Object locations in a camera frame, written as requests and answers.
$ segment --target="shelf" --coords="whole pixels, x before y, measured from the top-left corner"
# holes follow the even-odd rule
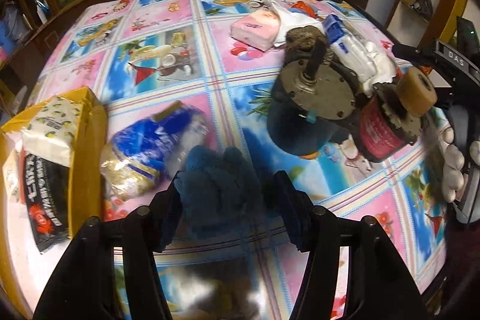
[[[404,5],[407,9],[409,9],[413,14],[415,14],[419,19],[423,20],[423,22],[425,22],[426,24],[429,24],[430,22],[425,18],[423,17],[422,15],[420,15],[419,13],[417,13],[408,3],[405,3],[404,1],[400,1],[400,3],[402,3],[402,5]]]

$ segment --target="snack bag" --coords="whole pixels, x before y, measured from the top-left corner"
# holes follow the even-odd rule
[[[40,252],[68,236],[69,169],[25,154],[22,181],[35,243]]]
[[[22,129],[25,151],[70,167],[81,103],[55,97]]]
[[[175,161],[170,161],[169,166],[179,167],[177,159],[186,157],[186,150],[194,146],[188,143],[191,146],[186,148],[185,143],[179,143],[187,130],[188,137],[195,143],[203,141],[207,133],[201,112],[176,102],[163,112],[114,134],[102,150],[100,172],[117,197],[127,200],[151,190],[164,174],[167,159],[174,153]],[[192,137],[192,131],[200,132],[202,137]]]

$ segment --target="lemon print package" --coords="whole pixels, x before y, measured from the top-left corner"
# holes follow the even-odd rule
[[[80,103],[55,97],[22,129],[25,151],[70,167],[80,119]]]

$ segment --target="black label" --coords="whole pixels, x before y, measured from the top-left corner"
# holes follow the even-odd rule
[[[68,167],[26,154],[23,190],[33,236],[44,251],[68,234]]]

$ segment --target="yellow box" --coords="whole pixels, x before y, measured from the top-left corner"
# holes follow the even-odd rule
[[[103,105],[88,87],[60,94],[73,102],[81,103],[80,122],[73,142],[74,151],[68,179],[68,228],[73,237],[90,216],[102,216],[101,175],[99,170],[100,151],[107,136],[107,114]],[[0,165],[3,166],[13,142],[8,137],[10,132],[20,132],[49,100],[32,106],[16,115],[1,129]],[[4,214],[7,201],[3,179],[0,180],[0,213]],[[23,298],[14,280],[8,253],[5,232],[6,224],[0,229],[0,281],[13,304],[25,312]]]

